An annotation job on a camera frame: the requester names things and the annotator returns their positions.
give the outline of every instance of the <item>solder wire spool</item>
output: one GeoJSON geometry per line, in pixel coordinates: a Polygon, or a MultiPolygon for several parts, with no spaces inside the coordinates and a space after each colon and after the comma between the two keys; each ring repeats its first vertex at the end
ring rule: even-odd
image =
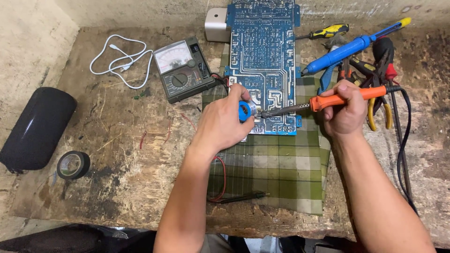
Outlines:
{"type": "Polygon", "coordinates": [[[239,101],[239,121],[244,122],[250,116],[256,114],[256,104],[255,102],[249,101],[239,101]]]}
{"type": "Polygon", "coordinates": [[[56,172],[65,180],[78,179],[86,174],[89,166],[90,158],[86,153],[69,151],[59,159],[56,172]]]}

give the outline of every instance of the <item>hand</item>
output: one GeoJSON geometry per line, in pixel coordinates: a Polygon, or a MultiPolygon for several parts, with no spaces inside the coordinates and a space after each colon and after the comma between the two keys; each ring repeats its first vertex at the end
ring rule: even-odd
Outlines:
{"type": "Polygon", "coordinates": [[[248,90],[234,83],[226,98],[205,107],[191,146],[212,159],[219,151],[242,141],[255,126],[255,118],[239,122],[239,101],[250,99],[248,90]]]}
{"type": "Polygon", "coordinates": [[[347,100],[345,106],[330,106],[322,110],[326,132],[340,140],[363,134],[363,123],[367,116],[367,102],[360,93],[360,88],[347,80],[341,80],[331,90],[320,94],[322,97],[339,94],[347,100]]]}

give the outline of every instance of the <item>blue solder spool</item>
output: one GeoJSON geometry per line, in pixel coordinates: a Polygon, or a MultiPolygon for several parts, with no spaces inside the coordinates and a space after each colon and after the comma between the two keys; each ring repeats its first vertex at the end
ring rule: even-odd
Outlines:
{"type": "Polygon", "coordinates": [[[255,102],[249,101],[239,101],[239,121],[244,122],[250,116],[256,114],[256,104],[255,102]]]}

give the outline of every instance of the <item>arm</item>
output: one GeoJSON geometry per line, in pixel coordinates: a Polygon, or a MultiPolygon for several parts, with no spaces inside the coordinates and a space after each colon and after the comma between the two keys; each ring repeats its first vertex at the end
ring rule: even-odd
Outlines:
{"type": "Polygon", "coordinates": [[[248,91],[233,84],[226,98],[204,109],[162,213],[154,246],[156,253],[201,250],[211,161],[220,150],[244,139],[255,126],[254,117],[239,123],[238,108],[242,99],[250,100],[248,91]]]}
{"type": "Polygon", "coordinates": [[[336,93],[347,99],[348,105],[341,110],[324,109],[324,126],[333,139],[363,245],[369,252],[435,252],[421,220],[391,183],[364,138],[367,102],[359,88],[344,80],[322,96],[336,93]]]}

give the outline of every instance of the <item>black electrical tape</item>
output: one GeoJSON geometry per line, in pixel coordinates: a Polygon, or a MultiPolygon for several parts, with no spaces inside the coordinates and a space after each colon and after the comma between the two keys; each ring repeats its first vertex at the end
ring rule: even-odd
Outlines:
{"type": "Polygon", "coordinates": [[[56,172],[62,179],[78,179],[89,170],[90,158],[80,151],[69,151],[58,161],[56,172]]]}

